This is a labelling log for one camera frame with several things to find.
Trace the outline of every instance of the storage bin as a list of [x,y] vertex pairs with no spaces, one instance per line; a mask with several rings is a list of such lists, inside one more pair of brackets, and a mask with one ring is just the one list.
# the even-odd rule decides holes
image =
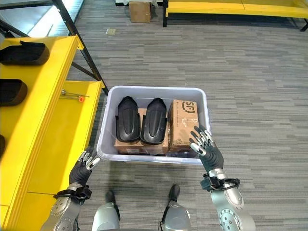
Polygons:
[[203,125],[211,133],[206,95],[201,89],[116,86],[111,88],[108,94],[101,133],[97,144],[97,153],[103,160],[201,165],[199,158],[185,158],[182,157],[185,156],[183,154],[181,157],[175,157],[175,154],[167,154],[167,156],[118,154],[118,151],[114,148],[116,140],[115,119],[118,104],[126,96],[132,97],[139,108],[146,108],[157,97],[164,100],[167,109],[170,108],[172,101],[175,99],[197,102],[199,124]]

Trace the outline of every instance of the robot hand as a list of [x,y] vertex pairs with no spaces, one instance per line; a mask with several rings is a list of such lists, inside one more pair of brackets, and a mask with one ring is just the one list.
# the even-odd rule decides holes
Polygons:
[[221,168],[223,169],[223,157],[216,146],[210,133],[203,127],[194,126],[194,129],[198,132],[199,136],[191,131],[191,134],[197,140],[197,143],[193,142],[191,139],[191,148],[199,154],[200,160],[207,172],[213,169]]
[[84,150],[69,174],[69,186],[58,192],[55,204],[52,206],[47,221],[41,231],[77,231],[77,218],[80,208],[86,199],[91,197],[91,191],[86,185],[92,169],[99,163],[100,158],[92,155],[93,149]]
[[244,200],[238,190],[239,179],[229,179],[223,169],[224,159],[210,133],[202,126],[192,131],[196,143],[191,139],[191,148],[199,154],[206,169],[200,182],[202,189],[211,192],[212,202],[216,207],[219,224],[224,231],[255,231],[252,217],[244,209]]
[[77,183],[81,186],[85,186],[91,173],[92,169],[99,163],[100,158],[95,158],[92,155],[93,149],[91,147],[84,150],[79,159],[76,161],[71,173],[69,174],[69,183]]

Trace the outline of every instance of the metal shelf frame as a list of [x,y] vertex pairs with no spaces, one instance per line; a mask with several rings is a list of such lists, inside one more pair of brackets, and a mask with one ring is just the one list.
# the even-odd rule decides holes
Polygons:
[[[92,72],[88,71],[87,69],[83,68],[79,64],[72,62],[72,66],[77,68],[78,70],[82,71],[83,73],[87,74],[88,76],[96,79],[97,81],[103,82],[103,91],[106,95],[108,95],[108,88],[99,73],[94,61],[92,60],[92,57],[83,42],[71,16],[69,15],[67,9],[65,8],[62,0],[40,0],[40,1],[25,1],[25,2],[18,2],[18,3],[8,3],[8,4],[0,4],[0,10],[6,10],[6,9],[17,9],[17,8],[26,8],[26,7],[37,7],[37,6],[55,6],[60,16],[62,17],[67,29],[69,30],[71,35],[77,35],[81,41],[81,44],[83,45],[83,49],[80,50],[83,57],[87,61],[87,64],[89,65]],[[6,23],[3,20],[0,20],[0,33],[2,33],[6,38],[14,38],[15,36],[11,33],[15,33],[21,37],[29,37],[26,33],[18,30],[17,28],[11,26],[10,24]]]

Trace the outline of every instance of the black strap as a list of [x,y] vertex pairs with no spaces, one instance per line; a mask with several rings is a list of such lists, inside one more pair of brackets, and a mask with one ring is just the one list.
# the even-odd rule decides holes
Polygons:
[[79,200],[80,202],[83,202],[85,200],[88,200],[91,198],[92,191],[89,189],[88,185],[85,185],[83,187],[79,187],[76,189],[76,191],[71,189],[65,189],[62,191],[59,191],[56,195],[53,197],[57,199],[58,197],[70,197]]
[[[217,177],[210,177],[208,175],[204,175],[204,179],[200,182],[202,189],[206,189],[209,192],[212,190],[216,191],[224,191],[231,188],[238,188],[240,186],[241,181],[239,179],[226,178],[218,180]],[[234,184],[229,187],[225,187],[225,184]]]

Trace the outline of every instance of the small cardboard box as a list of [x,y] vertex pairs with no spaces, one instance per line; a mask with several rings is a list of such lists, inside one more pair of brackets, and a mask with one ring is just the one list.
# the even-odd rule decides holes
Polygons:
[[129,12],[132,23],[149,23],[151,20],[151,3],[129,1]]
[[[140,114],[140,125],[142,126],[143,115],[146,114],[146,108],[139,108],[138,112]],[[140,140],[135,142],[121,142],[118,139],[115,140],[115,148],[121,154],[144,154],[144,155],[157,155],[166,154],[168,151],[168,123],[166,126],[165,138],[161,144],[151,145],[143,143]]]
[[199,126],[197,103],[174,100],[169,110],[170,152],[185,152],[190,150],[189,139],[193,136],[194,126]]

